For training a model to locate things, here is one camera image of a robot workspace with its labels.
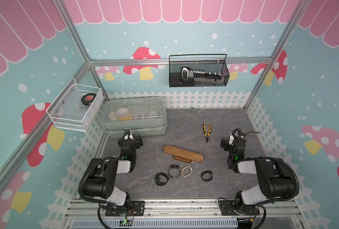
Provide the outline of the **black band watch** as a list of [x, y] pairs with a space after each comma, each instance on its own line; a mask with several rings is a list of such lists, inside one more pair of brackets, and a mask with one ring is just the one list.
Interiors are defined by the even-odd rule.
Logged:
[[205, 170], [201, 173], [201, 179], [204, 182], [209, 182], [213, 179], [212, 171]]

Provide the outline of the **yellow black pliers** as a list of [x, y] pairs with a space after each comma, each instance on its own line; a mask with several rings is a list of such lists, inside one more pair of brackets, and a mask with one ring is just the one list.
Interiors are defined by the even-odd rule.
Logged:
[[211, 129], [212, 129], [212, 124], [211, 124], [211, 123], [209, 124], [208, 130], [207, 130], [207, 128], [206, 128], [206, 123], [203, 123], [203, 131], [204, 131], [205, 141], [206, 141], [207, 143], [209, 142]]

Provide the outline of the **black round-face watch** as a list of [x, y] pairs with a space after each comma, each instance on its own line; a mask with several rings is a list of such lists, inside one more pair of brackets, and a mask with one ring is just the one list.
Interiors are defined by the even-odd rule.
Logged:
[[179, 165], [170, 165], [168, 170], [168, 176], [173, 179], [177, 179], [181, 175]]

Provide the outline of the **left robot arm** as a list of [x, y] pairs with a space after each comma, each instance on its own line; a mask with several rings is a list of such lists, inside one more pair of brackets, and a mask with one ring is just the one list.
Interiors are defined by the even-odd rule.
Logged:
[[118, 157], [93, 158], [85, 171], [79, 186], [80, 198], [95, 202], [106, 212], [127, 216], [134, 212], [130, 195], [116, 187], [118, 174], [133, 172], [136, 166], [136, 150], [143, 146], [142, 137], [126, 129], [118, 140]]

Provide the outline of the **wooden watch stand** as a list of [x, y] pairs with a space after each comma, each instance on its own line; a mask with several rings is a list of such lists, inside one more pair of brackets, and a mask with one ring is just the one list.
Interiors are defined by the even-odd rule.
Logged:
[[202, 154], [194, 153], [188, 150], [172, 147], [172, 146], [165, 146], [163, 151], [166, 154], [172, 155], [175, 160], [191, 163], [192, 161], [195, 162], [202, 162], [204, 157]]

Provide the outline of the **translucent plastic storage box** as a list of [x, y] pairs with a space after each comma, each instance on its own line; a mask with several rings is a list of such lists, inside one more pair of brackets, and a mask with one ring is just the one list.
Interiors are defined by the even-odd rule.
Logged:
[[161, 97], [146, 97], [107, 101], [101, 116], [104, 132], [119, 139], [126, 130], [135, 135], [164, 135], [167, 115]]

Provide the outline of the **black silver tool in basket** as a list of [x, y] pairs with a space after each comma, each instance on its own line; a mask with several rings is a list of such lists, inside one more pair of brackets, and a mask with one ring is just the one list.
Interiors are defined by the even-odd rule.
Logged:
[[193, 70], [188, 67], [181, 69], [181, 83], [217, 85], [224, 82], [223, 77], [211, 72]]

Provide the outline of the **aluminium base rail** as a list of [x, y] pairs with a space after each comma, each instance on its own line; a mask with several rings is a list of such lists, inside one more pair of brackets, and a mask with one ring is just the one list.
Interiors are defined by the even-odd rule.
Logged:
[[[74, 200], [63, 218], [62, 229], [101, 229], [97, 204]], [[292, 200], [265, 205], [267, 216], [262, 229], [306, 229], [302, 214]], [[111, 229], [246, 229], [250, 218], [255, 228], [263, 217], [223, 216], [217, 199], [147, 199], [142, 216], [107, 217], [102, 220]]]

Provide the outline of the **black connector board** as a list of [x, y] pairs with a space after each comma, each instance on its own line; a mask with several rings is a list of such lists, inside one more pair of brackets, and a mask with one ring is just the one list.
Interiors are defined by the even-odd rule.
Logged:
[[241, 133], [241, 134], [240, 134], [240, 138], [241, 138], [242, 140], [244, 140], [245, 137], [246, 137], [248, 134], [251, 134], [251, 133], [259, 134], [259, 132], [256, 132], [256, 131], [250, 131], [250, 132], [247, 132], [247, 133]]

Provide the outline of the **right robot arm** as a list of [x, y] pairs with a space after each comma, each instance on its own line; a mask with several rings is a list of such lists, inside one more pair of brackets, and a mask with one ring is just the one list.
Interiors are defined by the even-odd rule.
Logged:
[[299, 180], [294, 170], [280, 158], [246, 157], [246, 134], [237, 128], [229, 139], [222, 138], [221, 148], [229, 153], [227, 165], [239, 174], [257, 176], [258, 184], [248, 190], [238, 191], [234, 200], [223, 209], [237, 215], [254, 213], [256, 208], [269, 203], [293, 199], [299, 193]]

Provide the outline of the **black tape roll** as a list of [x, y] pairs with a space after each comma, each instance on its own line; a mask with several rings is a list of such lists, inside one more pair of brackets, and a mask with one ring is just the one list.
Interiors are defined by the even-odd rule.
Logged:
[[90, 106], [95, 98], [97, 97], [97, 93], [88, 93], [82, 96], [81, 103], [85, 106]]

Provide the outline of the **chunky black sport watch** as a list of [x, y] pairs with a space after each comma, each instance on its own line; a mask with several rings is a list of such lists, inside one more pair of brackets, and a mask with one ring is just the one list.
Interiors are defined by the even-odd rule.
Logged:
[[160, 187], [165, 186], [169, 179], [170, 177], [167, 174], [160, 172], [155, 175], [155, 184]]

